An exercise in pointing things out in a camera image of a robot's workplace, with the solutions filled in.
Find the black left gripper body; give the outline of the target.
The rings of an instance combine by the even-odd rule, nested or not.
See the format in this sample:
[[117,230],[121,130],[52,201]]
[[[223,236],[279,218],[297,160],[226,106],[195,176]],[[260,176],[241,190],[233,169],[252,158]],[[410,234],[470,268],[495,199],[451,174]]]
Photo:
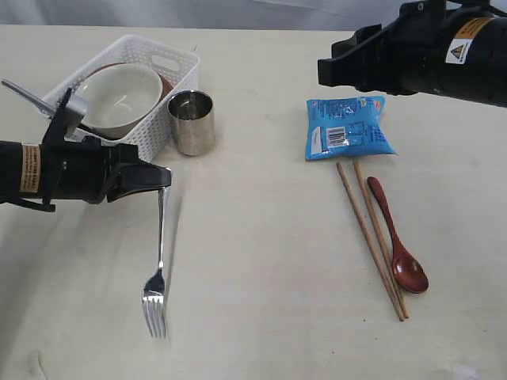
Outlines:
[[138,147],[132,144],[105,146],[97,138],[82,142],[53,142],[40,146],[41,174],[37,195],[51,200],[82,200],[101,203],[109,191],[108,179],[119,164],[136,163]]

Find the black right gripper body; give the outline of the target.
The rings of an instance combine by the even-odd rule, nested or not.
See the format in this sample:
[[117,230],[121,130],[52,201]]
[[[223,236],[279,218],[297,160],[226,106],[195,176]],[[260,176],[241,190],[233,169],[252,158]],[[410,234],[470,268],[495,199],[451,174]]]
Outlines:
[[456,5],[449,9],[446,1],[406,2],[390,24],[365,26],[335,42],[360,48],[364,87],[353,88],[392,95],[475,94],[469,70],[446,61],[456,33],[475,15],[475,2]]

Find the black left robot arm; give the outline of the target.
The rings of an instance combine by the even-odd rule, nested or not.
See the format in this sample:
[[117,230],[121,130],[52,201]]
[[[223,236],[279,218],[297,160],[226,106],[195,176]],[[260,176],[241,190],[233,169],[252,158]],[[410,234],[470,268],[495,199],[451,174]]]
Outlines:
[[73,126],[70,103],[66,92],[42,143],[1,143],[3,203],[53,212],[53,199],[112,202],[171,185],[170,170],[141,160],[132,144],[104,146],[94,137],[68,142],[65,135]]

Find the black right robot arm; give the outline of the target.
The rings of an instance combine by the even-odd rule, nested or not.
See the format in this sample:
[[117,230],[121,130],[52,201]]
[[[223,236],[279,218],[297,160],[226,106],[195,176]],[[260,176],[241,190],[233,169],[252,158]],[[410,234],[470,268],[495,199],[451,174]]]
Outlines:
[[401,4],[387,26],[370,25],[334,43],[318,61],[322,86],[393,96],[427,93],[506,105],[506,13],[488,1]]

